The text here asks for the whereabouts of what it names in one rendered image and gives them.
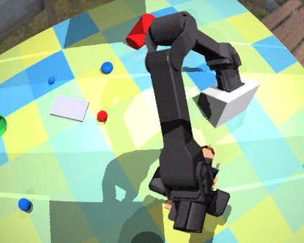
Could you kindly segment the red plastic cup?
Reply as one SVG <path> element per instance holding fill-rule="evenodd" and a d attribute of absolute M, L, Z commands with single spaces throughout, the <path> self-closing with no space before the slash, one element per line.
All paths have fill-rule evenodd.
<path fill-rule="evenodd" d="M 134 49 L 140 49 L 145 45 L 144 38 L 147 34 L 148 26 L 150 26 L 153 18 L 151 14 L 143 14 L 142 18 L 134 25 L 129 35 L 126 37 L 127 44 Z"/>

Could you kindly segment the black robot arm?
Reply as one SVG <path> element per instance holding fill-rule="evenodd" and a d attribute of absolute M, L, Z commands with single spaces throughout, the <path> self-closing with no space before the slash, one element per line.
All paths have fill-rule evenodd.
<path fill-rule="evenodd" d="M 214 183 L 212 158 L 204 157 L 193 137 L 181 68 L 190 50 L 196 51 L 205 56 L 210 71 L 215 70 L 217 88 L 230 93 L 245 85 L 238 70 L 240 56 L 230 43 L 201 32 L 187 11 L 153 18 L 144 42 L 144 65 L 151 76 L 164 144 L 161 182 L 172 200 L 168 219 L 174 230 L 202 233 Z M 157 51 L 157 45 L 170 48 Z"/>

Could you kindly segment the red ball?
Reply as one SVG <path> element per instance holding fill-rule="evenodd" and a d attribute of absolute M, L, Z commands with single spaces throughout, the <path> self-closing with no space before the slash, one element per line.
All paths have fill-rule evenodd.
<path fill-rule="evenodd" d="M 107 119 L 107 113 L 104 110 L 101 110 L 97 113 L 97 118 L 99 121 L 104 122 Z"/>

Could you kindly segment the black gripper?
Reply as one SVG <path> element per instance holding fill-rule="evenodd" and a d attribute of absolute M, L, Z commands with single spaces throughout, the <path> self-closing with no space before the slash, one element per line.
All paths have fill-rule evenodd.
<path fill-rule="evenodd" d="M 153 192 L 156 192 L 158 194 L 163 195 L 164 197 L 167 197 L 161 182 L 160 167 L 156 169 L 155 174 L 151 179 L 148 187 L 149 190 L 152 190 Z M 227 192 L 224 192 L 220 189 L 216 189 L 216 191 L 210 189 L 206 201 L 206 203 L 208 203 L 206 213 L 215 217 L 221 216 L 225 211 L 229 198 L 230 198 L 230 194 Z"/>

